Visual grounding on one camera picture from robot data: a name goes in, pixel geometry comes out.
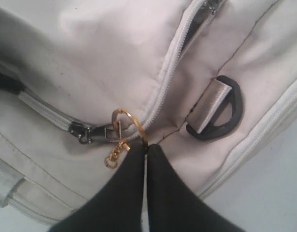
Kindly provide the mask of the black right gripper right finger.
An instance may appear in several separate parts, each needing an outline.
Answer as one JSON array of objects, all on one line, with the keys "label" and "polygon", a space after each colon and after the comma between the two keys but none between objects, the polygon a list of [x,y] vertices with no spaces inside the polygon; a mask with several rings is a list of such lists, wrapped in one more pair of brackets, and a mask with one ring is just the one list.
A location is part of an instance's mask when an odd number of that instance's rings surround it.
[{"label": "black right gripper right finger", "polygon": [[152,232],[240,231],[189,189],[159,145],[148,147],[147,204]]}]

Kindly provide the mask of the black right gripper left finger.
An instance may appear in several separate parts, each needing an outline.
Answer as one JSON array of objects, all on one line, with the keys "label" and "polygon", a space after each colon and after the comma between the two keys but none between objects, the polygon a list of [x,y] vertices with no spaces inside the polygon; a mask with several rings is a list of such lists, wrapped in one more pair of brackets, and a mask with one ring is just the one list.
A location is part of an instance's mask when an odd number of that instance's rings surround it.
[{"label": "black right gripper left finger", "polygon": [[140,232],[144,190],[144,146],[131,146],[107,184],[51,232]]}]

